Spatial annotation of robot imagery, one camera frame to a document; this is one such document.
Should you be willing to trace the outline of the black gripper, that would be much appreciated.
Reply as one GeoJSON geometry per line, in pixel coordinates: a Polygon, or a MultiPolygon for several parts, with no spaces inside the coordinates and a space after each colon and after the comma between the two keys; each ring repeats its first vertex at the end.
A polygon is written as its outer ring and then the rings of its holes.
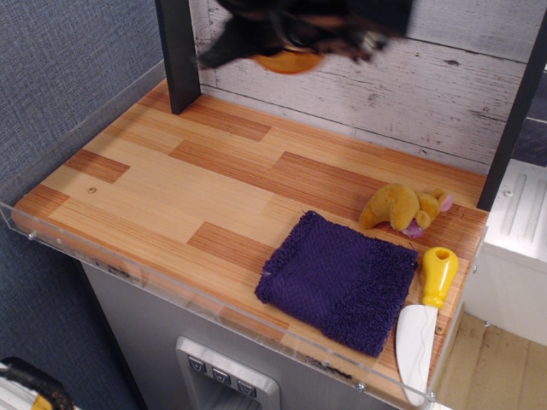
{"type": "Polygon", "coordinates": [[[201,53],[204,68],[282,51],[371,59],[391,38],[407,35],[412,1],[220,1],[231,14],[201,53]]]}

